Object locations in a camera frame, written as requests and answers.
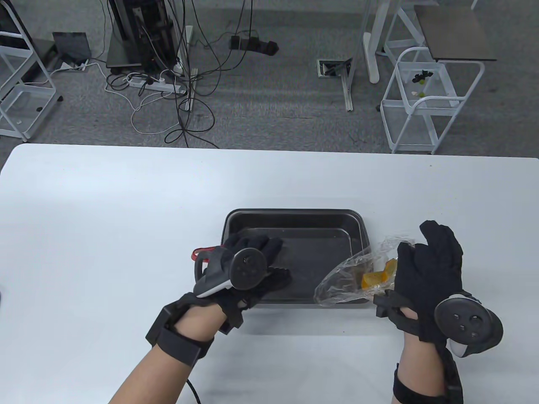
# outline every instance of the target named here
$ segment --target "clear plastic bag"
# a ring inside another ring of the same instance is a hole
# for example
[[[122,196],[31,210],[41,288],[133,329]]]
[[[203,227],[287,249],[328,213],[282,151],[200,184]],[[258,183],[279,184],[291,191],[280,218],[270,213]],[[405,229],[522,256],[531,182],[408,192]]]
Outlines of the clear plastic bag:
[[[397,247],[402,241],[414,244],[413,240],[406,237],[391,237],[341,262],[316,287],[314,301],[323,306],[331,306],[370,298],[385,289],[392,289]],[[364,275],[371,273],[376,274],[368,275],[369,282],[366,282],[367,277],[364,279]],[[373,283],[373,279],[379,279],[379,282]]]

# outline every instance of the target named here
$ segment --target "black tray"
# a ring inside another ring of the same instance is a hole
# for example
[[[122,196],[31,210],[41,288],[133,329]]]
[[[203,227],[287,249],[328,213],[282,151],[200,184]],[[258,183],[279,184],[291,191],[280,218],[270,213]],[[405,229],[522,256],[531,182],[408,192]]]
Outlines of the black tray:
[[[226,217],[222,243],[233,233],[284,241],[273,266],[290,269],[292,284],[261,303],[314,303],[322,279],[369,245],[363,219],[350,210],[238,209]]]

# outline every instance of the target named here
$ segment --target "black glove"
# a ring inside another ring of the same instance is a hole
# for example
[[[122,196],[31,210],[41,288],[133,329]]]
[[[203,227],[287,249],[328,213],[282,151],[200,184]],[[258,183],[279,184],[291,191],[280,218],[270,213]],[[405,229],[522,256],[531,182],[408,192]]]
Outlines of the black glove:
[[[452,230],[428,220],[419,226],[428,246],[400,243],[395,292],[412,303],[421,341],[445,346],[447,337],[434,321],[436,306],[462,291],[462,248]]]
[[[221,263],[223,268],[230,264],[230,260],[235,253],[244,248],[256,248],[260,250],[268,264],[268,275],[253,289],[223,289],[211,296],[200,299],[203,301],[212,301],[221,306],[223,313],[227,316],[227,321],[221,327],[220,331],[228,334],[232,328],[238,328],[242,325],[243,316],[241,312],[243,310],[253,307],[269,292],[288,286],[292,281],[292,277],[288,269],[271,267],[271,264],[281,251],[281,239],[270,239],[266,236],[240,238],[237,234],[232,234],[225,241],[223,247],[230,251],[230,254],[222,254]]]

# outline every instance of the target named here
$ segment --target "mango piece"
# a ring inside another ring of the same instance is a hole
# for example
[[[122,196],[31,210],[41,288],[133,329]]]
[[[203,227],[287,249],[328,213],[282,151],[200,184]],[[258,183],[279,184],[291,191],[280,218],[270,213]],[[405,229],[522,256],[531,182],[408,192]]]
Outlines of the mango piece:
[[[382,282],[387,282],[395,276],[397,271],[397,260],[391,259],[385,263],[385,268],[382,272]]]
[[[361,279],[361,288],[362,289],[369,289],[373,286],[381,284],[382,277],[384,276],[383,271],[382,272],[369,272],[367,274],[363,274],[363,278]]]

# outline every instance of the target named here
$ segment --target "finger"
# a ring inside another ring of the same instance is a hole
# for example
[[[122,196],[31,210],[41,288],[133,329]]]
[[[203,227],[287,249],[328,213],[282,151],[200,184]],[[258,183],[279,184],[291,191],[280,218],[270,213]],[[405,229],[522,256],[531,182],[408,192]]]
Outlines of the finger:
[[[462,247],[457,241],[455,234],[449,227],[442,226],[442,228],[444,229],[447,239],[449,241],[449,244],[451,246],[451,251],[453,253],[453,265],[462,267],[462,256],[464,255],[464,252],[462,251]]]
[[[231,235],[229,235],[229,238],[227,238],[223,244],[223,247],[227,248],[227,249],[232,249],[232,247],[234,247],[234,245],[236,245],[236,243],[238,242],[239,240],[239,234],[238,233],[232,233]]]
[[[395,287],[406,284],[406,280],[416,278],[416,265],[414,264],[414,248],[407,242],[401,242],[397,247],[397,272],[395,273]]]
[[[271,268],[268,276],[253,290],[258,296],[280,290],[292,282],[292,273],[284,268]]]
[[[432,278],[432,275],[438,273],[438,257],[430,246],[416,244],[413,261],[419,273],[426,277]]]
[[[282,239],[279,238],[269,239],[266,245],[263,246],[261,251],[264,254],[264,257],[266,257],[268,265],[271,265],[273,261],[275,261],[275,258],[277,258],[277,255],[281,251],[281,248]]]
[[[249,237],[242,237],[239,239],[230,249],[234,254],[237,253],[240,250],[243,250],[244,248],[247,248],[247,245],[249,244]]]
[[[413,265],[413,248],[407,242],[401,242],[397,247],[397,268],[399,265]]]
[[[257,250],[262,251],[262,248],[264,247],[264,245],[266,245],[268,240],[269,240],[269,237],[266,235],[257,235],[255,237],[249,237],[246,247],[256,248]]]
[[[440,226],[434,220],[427,220],[419,226],[419,229],[438,258],[440,266],[451,268],[453,266],[453,248],[444,227],[446,226]]]

